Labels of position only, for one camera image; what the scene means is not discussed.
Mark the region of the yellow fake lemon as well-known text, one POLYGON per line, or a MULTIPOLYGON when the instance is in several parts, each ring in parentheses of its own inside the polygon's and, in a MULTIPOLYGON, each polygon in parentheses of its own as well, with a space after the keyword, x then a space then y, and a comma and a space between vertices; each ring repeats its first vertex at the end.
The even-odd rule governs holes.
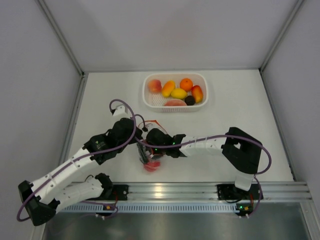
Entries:
POLYGON ((184 100, 188 96, 187 92, 181 88, 175 88, 170 95, 172 98, 180 100, 184 100))

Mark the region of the red fake apple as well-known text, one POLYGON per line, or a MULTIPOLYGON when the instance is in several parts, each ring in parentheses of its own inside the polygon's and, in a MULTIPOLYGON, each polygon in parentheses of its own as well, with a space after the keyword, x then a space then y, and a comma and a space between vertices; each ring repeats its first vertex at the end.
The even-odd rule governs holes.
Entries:
POLYGON ((159 167, 161 166, 161 163, 159 161, 152 161, 152 162, 148 162, 146 164, 143 165, 143 168, 147 171, 147 172, 155 172, 159 167))

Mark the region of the clear zip top bag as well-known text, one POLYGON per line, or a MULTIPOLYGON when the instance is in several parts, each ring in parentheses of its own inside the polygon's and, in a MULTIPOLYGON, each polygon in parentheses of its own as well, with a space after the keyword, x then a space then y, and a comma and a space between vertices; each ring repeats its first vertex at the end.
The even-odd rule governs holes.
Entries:
MULTIPOLYGON (((158 145, 157 143, 152 143, 147 140, 147 134, 149 133, 149 131, 157 129, 160 130, 161 133, 167 134, 167 131, 156 120, 145 120, 138 125, 138 128, 142 130, 143 139, 141 141, 147 145, 158 145)), ((148 146, 145 146, 144 144, 137 143, 137 150, 139 154, 139 160, 142 163, 143 167, 144 164, 147 164, 148 162, 159 161, 161 164, 161 159, 164 156, 161 149, 150 148, 148 146)))

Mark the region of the white perforated plastic basket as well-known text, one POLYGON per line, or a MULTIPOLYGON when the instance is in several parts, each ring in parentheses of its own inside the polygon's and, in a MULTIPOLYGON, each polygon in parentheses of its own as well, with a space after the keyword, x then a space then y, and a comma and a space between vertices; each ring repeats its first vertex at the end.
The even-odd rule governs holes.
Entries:
POLYGON ((142 100, 153 112, 196 112, 208 99, 207 81, 199 73, 153 73, 143 82, 142 100))

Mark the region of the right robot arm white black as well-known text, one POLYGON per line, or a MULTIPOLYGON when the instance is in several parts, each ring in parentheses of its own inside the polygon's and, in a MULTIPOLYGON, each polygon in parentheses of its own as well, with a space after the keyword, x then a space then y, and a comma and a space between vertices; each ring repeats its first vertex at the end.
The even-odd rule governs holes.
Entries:
POLYGON ((222 157, 236 170, 233 193, 226 200, 244 199, 252 192, 252 182, 258 173, 263 145, 237 127, 216 136, 188 136, 186 134, 169 135, 153 128, 146 137, 137 141, 139 153, 144 162, 152 158, 169 156, 171 158, 190 158, 193 156, 222 157))

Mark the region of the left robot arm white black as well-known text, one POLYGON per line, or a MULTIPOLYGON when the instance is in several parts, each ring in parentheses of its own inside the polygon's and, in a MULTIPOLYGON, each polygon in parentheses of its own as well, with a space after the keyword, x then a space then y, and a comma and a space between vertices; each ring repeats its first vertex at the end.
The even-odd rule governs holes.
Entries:
POLYGON ((104 173, 72 184, 78 177, 101 166, 121 153, 127 145, 142 138, 135 115, 116 121, 107 132, 91 137, 71 158, 45 176, 32 182, 24 180, 18 185, 22 206, 17 220, 23 222, 21 213, 26 210, 34 226, 50 221, 64 208, 88 200, 114 199, 116 193, 110 177, 104 173))

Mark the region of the fake watermelon slice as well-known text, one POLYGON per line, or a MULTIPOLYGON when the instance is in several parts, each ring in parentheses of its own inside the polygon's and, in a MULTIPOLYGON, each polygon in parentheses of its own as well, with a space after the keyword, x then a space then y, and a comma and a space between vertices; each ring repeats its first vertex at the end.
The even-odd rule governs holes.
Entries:
POLYGON ((171 99, 164 104, 165 107, 185 107, 187 104, 181 99, 171 99))

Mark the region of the dark fake plum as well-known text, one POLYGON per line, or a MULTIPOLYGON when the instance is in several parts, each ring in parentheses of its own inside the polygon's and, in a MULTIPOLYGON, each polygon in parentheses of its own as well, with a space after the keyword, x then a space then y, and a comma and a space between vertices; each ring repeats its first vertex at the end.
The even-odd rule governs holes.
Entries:
POLYGON ((184 102, 186 103, 187 106, 193 106, 196 104, 196 100, 192 95, 188 95, 185 99, 184 102))

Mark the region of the yellow orange fake mango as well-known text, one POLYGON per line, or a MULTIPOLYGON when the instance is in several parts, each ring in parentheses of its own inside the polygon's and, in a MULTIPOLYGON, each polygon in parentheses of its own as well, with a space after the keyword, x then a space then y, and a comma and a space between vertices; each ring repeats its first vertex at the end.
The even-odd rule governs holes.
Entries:
POLYGON ((203 101, 203 91, 199 85, 195 85, 191 89, 191 95, 194 97, 195 103, 198 104, 203 101))

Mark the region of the orange fake fruit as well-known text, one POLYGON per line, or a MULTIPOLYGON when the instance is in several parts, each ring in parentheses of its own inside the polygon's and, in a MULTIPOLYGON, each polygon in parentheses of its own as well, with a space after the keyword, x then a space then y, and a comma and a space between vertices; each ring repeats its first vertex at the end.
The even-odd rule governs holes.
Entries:
POLYGON ((183 78, 179 83, 179 87, 186 92, 191 91, 193 86, 194 86, 194 84, 193 84, 192 80, 189 78, 183 78))

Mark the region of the peach fake fruit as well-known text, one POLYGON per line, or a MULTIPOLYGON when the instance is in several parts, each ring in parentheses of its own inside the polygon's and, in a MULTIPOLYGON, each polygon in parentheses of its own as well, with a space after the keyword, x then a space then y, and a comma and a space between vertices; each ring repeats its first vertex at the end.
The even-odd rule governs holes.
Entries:
POLYGON ((158 94, 162 92, 162 83, 158 79, 153 79, 147 84, 148 90, 152 94, 158 94))

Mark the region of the aluminium rail frame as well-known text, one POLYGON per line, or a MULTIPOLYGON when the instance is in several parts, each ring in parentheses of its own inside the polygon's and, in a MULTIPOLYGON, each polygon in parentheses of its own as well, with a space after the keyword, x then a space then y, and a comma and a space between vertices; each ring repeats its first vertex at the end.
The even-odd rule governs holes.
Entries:
POLYGON ((265 200, 272 202, 304 202, 312 200, 310 190, 304 182, 253 183, 248 192, 233 184, 216 182, 189 183, 115 183, 113 189, 102 188, 98 180, 74 183, 59 188, 53 184, 39 192, 40 201, 49 204, 79 203, 81 201, 235 201, 265 200))

